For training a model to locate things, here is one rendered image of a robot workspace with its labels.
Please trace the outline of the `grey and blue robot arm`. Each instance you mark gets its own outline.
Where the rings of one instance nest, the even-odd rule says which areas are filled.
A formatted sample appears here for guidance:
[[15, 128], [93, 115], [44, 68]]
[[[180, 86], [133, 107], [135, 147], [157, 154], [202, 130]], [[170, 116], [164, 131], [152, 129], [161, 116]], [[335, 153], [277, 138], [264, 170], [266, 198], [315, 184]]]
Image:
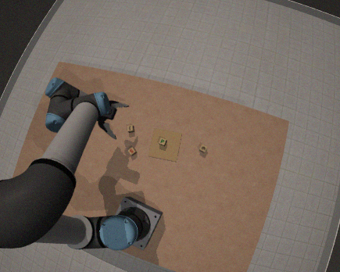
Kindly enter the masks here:
[[88, 95], [57, 77], [50, 80], [45, 94], [50, 98], [45, 126], [57, 134], [43, 158], [35, 159], [19, 176], [0, 180], [0, 248], [34, 242], [72, 243], [68, 246], [73, 249], [129, 248], [150, 230], [142, 209], [128, 207], [121, 215], [105, 217], [63, 215], [98, 117], [113, 120], [117, 109], [109, 105], [105, 92]]

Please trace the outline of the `tan block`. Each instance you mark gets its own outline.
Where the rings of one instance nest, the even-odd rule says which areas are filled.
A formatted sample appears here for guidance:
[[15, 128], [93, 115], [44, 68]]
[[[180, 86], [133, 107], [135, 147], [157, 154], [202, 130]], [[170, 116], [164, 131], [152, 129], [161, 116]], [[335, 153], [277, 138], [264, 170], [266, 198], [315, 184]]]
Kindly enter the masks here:
[[166, 145], [166, 142], [167, 142], [167, 140], [164, 139], [164, 138], [160, 138], [160, 140], [159, 140], [159, 144], [160, 144], [160, 145], [163, 145], [163, 146]]
[[131, 156], [133, 156], [134, 154], [136, 154], [136, 150], [132, 147], [128, 150], [128, 152], [130, 153]]
[[204, 144], [202, 144], [202, 146], [200, 147], [199, 151], [205, 153], [205, 151], [207, 150], [207, 148], [208, 148], [207, 146], [205, 146]]
[[134, 126], [133, 125], [127, 126], [127, 132], [129, 133], [134, 132]]

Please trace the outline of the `tan flat mat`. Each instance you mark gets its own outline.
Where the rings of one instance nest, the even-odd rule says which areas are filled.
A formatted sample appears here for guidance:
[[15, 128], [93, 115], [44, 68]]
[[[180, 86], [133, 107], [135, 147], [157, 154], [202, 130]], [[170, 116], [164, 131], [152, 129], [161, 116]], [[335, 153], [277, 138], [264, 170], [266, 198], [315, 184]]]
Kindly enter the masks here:
[[[177, 156], [181, 143], [181, 135], [182, 133], [154, 128], [149, 156], [177, 162]], [[167, 140], [165, 146], [159, 144], [160, 138]]]

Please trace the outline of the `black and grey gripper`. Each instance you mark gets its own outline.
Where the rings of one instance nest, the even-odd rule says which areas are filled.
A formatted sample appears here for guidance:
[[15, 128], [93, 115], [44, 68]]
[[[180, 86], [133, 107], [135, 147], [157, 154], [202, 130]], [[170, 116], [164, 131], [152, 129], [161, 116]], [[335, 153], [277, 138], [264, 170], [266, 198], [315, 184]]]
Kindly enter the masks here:
[[[129, 105], [121, 103], [121, 102], [116, 102], [116, 101], [109, 101], [109, 105], [112, 107], [128, 107]], [[106, 121], [107, 119], [104, 117], [99, 116], [97, 121], [98, 121], [98, 125], [112, 138], [116, 139], [116, 135], [113, 134], [113, 131], [110, 130], [109, 127], [109, 123], [105, 123], [104, 121]]]

